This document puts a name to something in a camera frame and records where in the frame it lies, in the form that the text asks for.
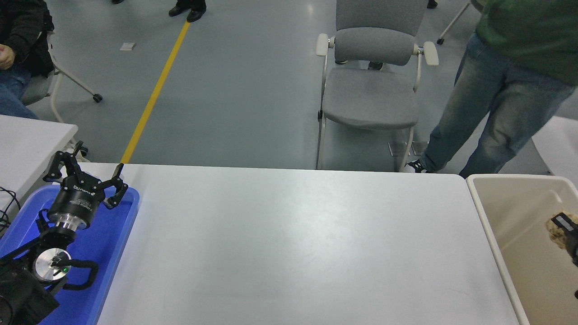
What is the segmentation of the person's hand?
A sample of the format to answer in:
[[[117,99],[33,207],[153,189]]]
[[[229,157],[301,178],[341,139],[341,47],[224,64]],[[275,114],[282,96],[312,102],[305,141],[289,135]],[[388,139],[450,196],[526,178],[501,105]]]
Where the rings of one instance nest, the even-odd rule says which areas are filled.
[[[0,44],[0,70],[8,70],[16,59],[16,53],[7,45]]]

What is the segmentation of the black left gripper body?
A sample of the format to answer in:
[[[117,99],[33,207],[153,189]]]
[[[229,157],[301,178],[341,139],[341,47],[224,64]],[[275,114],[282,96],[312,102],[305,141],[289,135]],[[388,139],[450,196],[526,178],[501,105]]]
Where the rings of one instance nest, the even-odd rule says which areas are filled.
[[[79,181],[74,176],[64,178],[61,189],[50,206],[50,221],[56,220],[65,214],[80,218],[83,222],[91,222],[98,206],[104,200],[104,190],[95,189],[100,180],[88,176]]]

